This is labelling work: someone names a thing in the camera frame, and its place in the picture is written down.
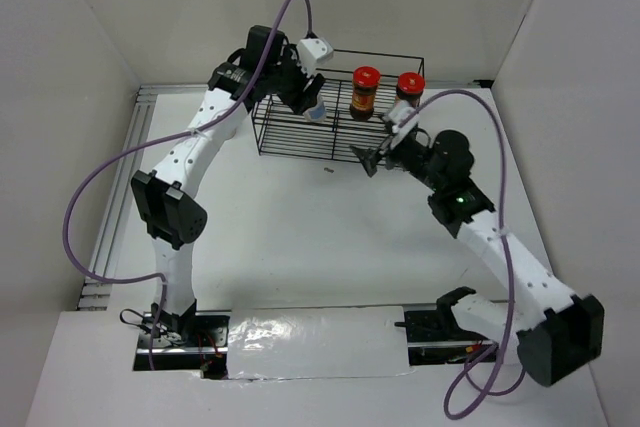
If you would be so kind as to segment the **red-lid sauce jar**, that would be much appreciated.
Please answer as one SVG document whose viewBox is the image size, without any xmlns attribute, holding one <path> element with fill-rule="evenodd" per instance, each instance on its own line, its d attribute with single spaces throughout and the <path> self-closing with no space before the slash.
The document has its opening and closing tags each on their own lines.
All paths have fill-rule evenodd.
<svg viewBox="0 0 640 427">
<path fill-rule="evenodd" d="M 406 102 L 413 109 L 420 105 L 420 100 L 426 87 L 426 81 L 417 72 L 404 72 L 399 75 L 396 82 L 396 94 L 394 106 Z"/>
<path fill-rule="evenodd" d="M 381 74 L 371 66 L 361 66 L 352 75 L 352 98 L 349 111 L 353 119 L 367 121 L 373 116 Z"/>
</svg>

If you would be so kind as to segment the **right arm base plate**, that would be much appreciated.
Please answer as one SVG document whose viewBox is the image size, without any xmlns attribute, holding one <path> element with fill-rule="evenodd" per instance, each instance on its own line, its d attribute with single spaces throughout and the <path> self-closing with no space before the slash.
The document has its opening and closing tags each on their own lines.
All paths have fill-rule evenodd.
<svg viewBox="0 0 640 427">
<path fill-rule="evenodd" d="M 438 298 L 434 307 L 404 311 L 404 318 L 394 326 L 406 335 L 411 366 L 462 364 L 468 356 L 492 345 L 486 337 L 463 330 L 454 319 L 452 308 L 475 293 L 469 287 L 459 287 Z"/>
</svg>

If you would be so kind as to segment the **silver-lid white spice jar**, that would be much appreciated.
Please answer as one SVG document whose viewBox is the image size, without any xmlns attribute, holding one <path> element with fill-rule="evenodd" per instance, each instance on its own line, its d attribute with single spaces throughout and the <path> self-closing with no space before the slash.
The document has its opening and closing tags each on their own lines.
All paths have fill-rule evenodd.
<svg viewBox="0 0 640 427">
<path fill-rule="evenodd" d="M 319 98 L 313 107 L 307 109 L 303 113 L 303 116 L 308 122 L 324 122 L 326 119 L 326 106 L 324 100 L 322 98 Z"/>
</svg>

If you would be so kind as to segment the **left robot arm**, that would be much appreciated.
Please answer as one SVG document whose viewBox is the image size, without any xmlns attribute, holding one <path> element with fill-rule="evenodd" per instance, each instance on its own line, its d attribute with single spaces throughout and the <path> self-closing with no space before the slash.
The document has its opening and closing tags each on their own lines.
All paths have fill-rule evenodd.
<svg viewBox="0 0 640 427">
<path fill-rule="evenodd" d="M 332 56 L 329 42 L 315 34 L 292 44 L 281 31 L 252 27 L 245 46 L 213 71 L 186 137 L 150 172 L 133 175 L 134 200 L 152 239 L 156 270 L 166 279 L 151 312 L 172 344 L 187 345 L 197 334 L 193 250 L 208 214 L 196 195 L 206 171 L 265 97 L 277 96 L 297 115 L 319 106 L 325 78 L 317 70 Z"/>
</svg>

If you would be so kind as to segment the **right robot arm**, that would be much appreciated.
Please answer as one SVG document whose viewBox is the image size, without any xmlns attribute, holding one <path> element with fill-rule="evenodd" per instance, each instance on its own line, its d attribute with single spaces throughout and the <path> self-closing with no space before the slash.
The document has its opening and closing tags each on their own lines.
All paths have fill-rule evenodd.
<svg viewBox="0 0 640 427">
<path fill-rule="evenodd" d="M 457 339 L 468 331 L 496 342 L 497 358 L 520 365 L 544 387 L 601 355 L 603 305 L 593 295 L 579 296 L 499 224 L 494 204 L 471 178 L 474 157 L 465 135 L 444 130 L 423 144 L 412 131 L 401 141 L 387 137 L 377 148 L 351 150 L 369 176 L 384 164 L 428 187 L 435 219 L 507 290 L 504 305 L 467 287 L 441 296 L 436 316 L 441 335 Z"/>
</svg>

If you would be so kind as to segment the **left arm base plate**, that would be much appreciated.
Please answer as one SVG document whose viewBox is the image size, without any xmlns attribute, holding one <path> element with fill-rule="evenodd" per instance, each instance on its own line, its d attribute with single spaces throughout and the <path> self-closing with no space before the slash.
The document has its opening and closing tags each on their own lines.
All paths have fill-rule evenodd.
<svg viewBox="0 0 640 427">
<path fill-rule="evenodd" d="M 185 335 L 162 324 L 152 331 L 152 316 L 129 308 L 120 312 L 119 320 L 138 333 L 134 371 L 197 371 L 209 380 L 228 377 L 228 315 L 197 314 L 193 330 Z"/>
</svg>

